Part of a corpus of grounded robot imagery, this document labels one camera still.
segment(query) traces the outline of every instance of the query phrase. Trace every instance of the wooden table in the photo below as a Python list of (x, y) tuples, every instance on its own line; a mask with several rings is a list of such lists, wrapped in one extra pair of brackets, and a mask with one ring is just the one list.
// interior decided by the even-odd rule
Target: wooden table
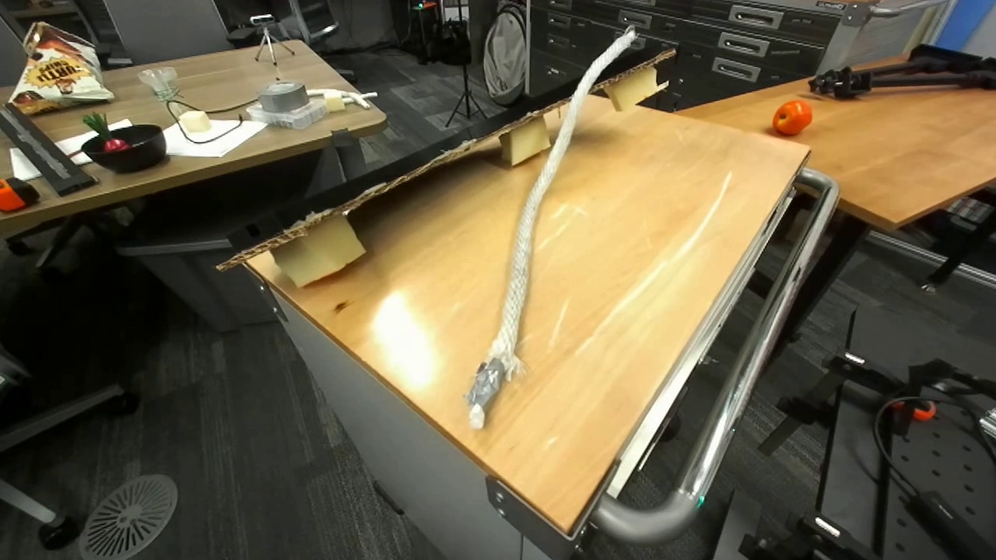
[(788, 331), (811, 311), (867, 228), (908, 228), (996, 176), (996, 96), (981, 88), (880, 88), (831, 100), (791, 81), (682, 115), (766, 134), (773, 113), (792, 96), (811, 101), (814, 121), (795, 143), (811, 147), (811, 167), (839, 181), (843, 217)]
[[(280, 53), (280, 73), (289, 81), (303, 81), (308, 90), (335, 88), (352, 90), (352, 83), (330, 67), (317, 53), (312, 53), (305, 42), (289, 40), (295, 56)], [(45, 113), (35, 115), (36, 127), (51, 136), (75, 136), (84, 134), (82, 115), (84, 113), (104, 113), (109, 121), (131, 118), (133, 125), (171, 125), (171, 115), (165, 107), (152, 96), (146, 83), (137, 81), (144, 67), (175, 67), (177, 72), (177, 96), (210, 113), (236, 101), (252, 101), (254, 93), (272, 81), (272, 64), (254, 61), (254, 46), (245, 50), (224, 50), (207, 56), (190, 56), (158, 64), (133, 64), (133, 67), (114, 67), (104, 72), (104, 88), (114, 93), (104, 107), (78, 107), (64, 113)], [(207, 176), (232, 175), (254, 166), (283, 162), (303, 153), (317, 153), (325, 147), (332, 130), (371, 130), (378, 127), (387, 115), (378, 110), (358, 110), (349, 107), (345, 113), (332, 113), (324, 121), (312, 127), (266, 127), (227, 153), (224, 159), (179, 159), (171, 155), (165, 166), (155, 166), (149, 170), (137, 175), (111, 175), (99, 166), (87, 166), (87, 175), (95, 176), (92, 187), (78, 190), (70, 195), (57, 195), (42, 181), (35, 181), (40, 190), (40, 203), (35, 207), (26, 207), (17, 213), (0, 213), (0, 234), (17, 234), (57, 217), (70, 217), (82, 211), (95, 211), (104, 205), (131, 203), (139, 195), (152, 195), (162, 190), (190, 187)], [(0, 136), (0, 176), (9, 176), (9, 155), (6, 155), (6, 136)]]
[(473, 528), (493, 515), (471, 508), (485, 501), (479, 478), (497, 478), (561, 535), (580, 533), (652, 400), (673, 403), (685, 387), (806, 153), (588, 100), (539, 221), (524, 377), (482, 432), (471, 429), (467, 388), (497, 331), (515, 213), (543, 159), (502, 167), (497, 143), (485, 143), (358, 207), (367, 256), (305, 290), (266, 256), (252, 270), (276, 290), (377, 484), (441, 551), (502, 557)]

